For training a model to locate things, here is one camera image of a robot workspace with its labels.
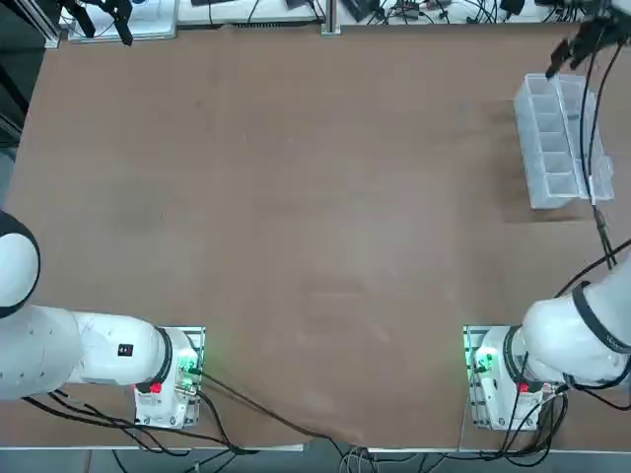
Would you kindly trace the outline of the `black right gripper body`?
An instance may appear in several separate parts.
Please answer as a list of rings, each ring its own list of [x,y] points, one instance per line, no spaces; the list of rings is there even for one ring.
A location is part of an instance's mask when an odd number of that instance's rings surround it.
[[[600,50],[630,39],[630,16],[611,11],[608,16],[596,16],[581,23],[580,33],[585,50]]]

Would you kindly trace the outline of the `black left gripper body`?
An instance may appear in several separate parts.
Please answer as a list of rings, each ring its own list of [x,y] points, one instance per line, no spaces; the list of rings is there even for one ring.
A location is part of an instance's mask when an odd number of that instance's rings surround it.
[[[133,8],[130,0],[63,0],[57,1],[64,8],[72,8],[75,4],[87,4],[99,8]]]

